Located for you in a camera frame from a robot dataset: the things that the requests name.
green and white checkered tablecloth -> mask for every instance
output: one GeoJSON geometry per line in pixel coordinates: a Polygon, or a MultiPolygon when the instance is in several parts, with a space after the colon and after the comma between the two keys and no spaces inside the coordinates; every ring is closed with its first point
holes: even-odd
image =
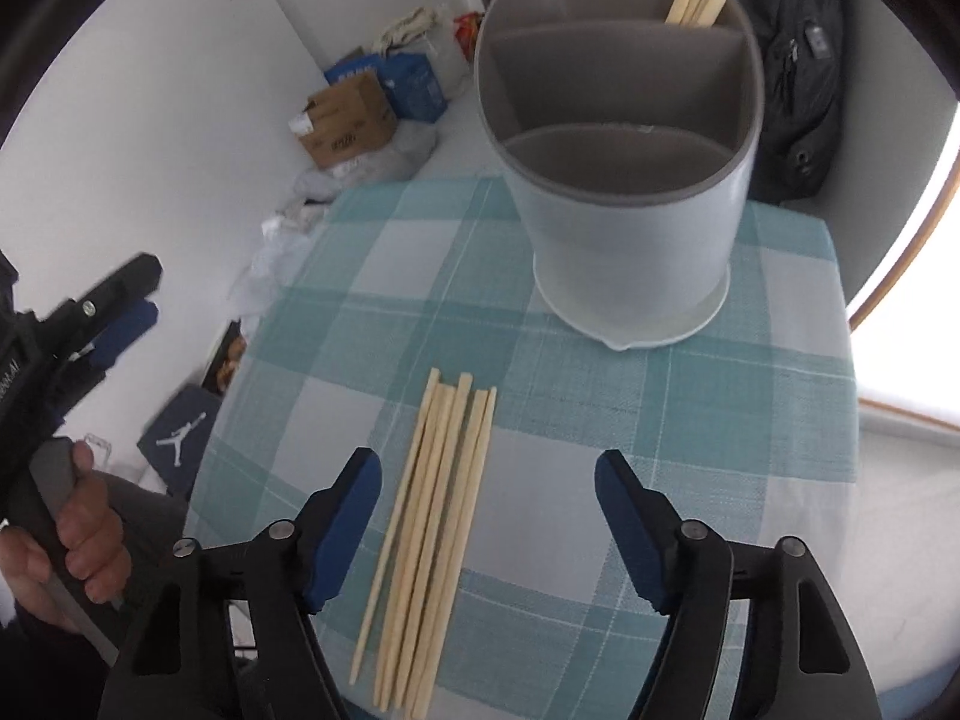
{"type": "MultiPolygon", "coordinates": [[[[501,179],[344,194],[261,325],[220,411],[187,531],[244,541],[294,517],[368,445],[384,488],[339,598],[317,618],[347,699],[372,710],[374,624],[349,660],[427,372],[500,399],[432,718],[611,720],[637,697],[664,620],[638,600],[593,494],[599,453],[726,538],[804,538],[835,575],[856,478],[856,386],[819,220],[749,203],[714,322],[610,351],[552,316],[501,179]]],[[[728,707],[731,618],[712,715],[728,707]]]]}

black sleeve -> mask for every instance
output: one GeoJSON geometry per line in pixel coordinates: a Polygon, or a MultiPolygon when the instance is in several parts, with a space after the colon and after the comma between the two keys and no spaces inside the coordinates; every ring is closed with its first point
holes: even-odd
{"type": "Polygon", "coordinates": [[[83,637],[40,622],[19,605],[13,622],[0,628],[4,717],[95,720],[108,670],[83,637]]]}

tablecloth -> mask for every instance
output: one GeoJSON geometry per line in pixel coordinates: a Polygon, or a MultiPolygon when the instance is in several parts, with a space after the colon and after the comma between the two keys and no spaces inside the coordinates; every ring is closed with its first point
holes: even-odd
{"type": "MultiPolygon", "coordinates": [[[[725,538],[804,538],[838,565],[856,480],[856,386],[823,223],[748,203],[730,296],[687,341],[613,352],[550,313],[499,178],[344,194],[258,331],[220,411],[187,531],[243,541],[294,517],[354,447],[384,488],[342,594],[316,618],[344,696],[373,701],[374,621],[349,660],[427,372],[500,391],[432,718],[626,717],[664,620],[637,598],[593,494],[623,451],[682,517],[725,538]]],[[[730,705],[745,616],[731,615],[710,713],[730,705]]]]}

person's hand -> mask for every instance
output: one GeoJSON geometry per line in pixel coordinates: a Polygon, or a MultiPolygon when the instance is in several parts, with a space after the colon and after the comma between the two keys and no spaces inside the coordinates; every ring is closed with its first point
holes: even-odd
{"type": "MultiPolygon", "coordinates": [[[[123,523],[107,505],[107,484],[94,476],[93,453],[85,443],[73,446],[80,479],[56,518],[56,532],[69,550],[67,570],[83,581],[86,595],[103,604],[121,593],[131,572],[123,546],[123,523]]],[[[47,592],[53,568],[46,552],[21,528],[0,531],[0,572],[21,607],[37,619],[77,632],[47,592]]]]}

jumpman logo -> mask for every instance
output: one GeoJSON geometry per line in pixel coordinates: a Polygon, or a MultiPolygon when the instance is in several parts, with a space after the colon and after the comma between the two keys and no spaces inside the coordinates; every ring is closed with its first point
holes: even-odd
{"type": "Polygon", "coordinates": [[[179,428],[179,430],[174,430],[170,434],[169,439],[159,439],[157,441],[157,446],[171,446],[174,448],[174,468],[178,469],[181,466],[181,450],[184,448],[184,439],[189,436],[194,428],[197,427],[203,420],[206,418],[206,412],[203,412],[198,418],[192,422],[188,422],[184,427],[179,428]]]}

